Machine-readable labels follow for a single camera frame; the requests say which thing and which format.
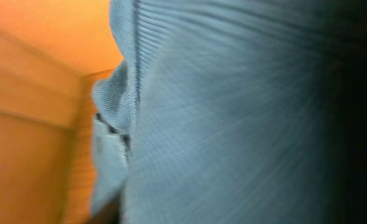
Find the dark blue polo shirt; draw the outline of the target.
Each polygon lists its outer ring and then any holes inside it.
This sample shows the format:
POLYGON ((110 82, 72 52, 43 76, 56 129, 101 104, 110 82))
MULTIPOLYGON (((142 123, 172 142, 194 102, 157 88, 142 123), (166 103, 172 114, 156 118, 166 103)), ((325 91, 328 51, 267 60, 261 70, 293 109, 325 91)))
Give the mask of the dark blue polo shirt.
POLYGON ((128 176, 93 223, 367 223, 367 0, 111 1, 128 176))

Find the folded light blue jeans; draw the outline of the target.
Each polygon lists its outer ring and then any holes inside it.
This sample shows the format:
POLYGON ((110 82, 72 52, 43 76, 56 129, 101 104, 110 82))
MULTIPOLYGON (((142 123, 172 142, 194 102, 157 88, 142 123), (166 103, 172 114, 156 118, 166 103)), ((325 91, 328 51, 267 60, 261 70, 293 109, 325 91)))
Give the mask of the folded light blue jeans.
POLYGON ((96 215, 107 203, 117 202, 128 176, 128 136, 120 134, 99 113, 93 117, 91 156, 96 180, 90 214, 96 215))

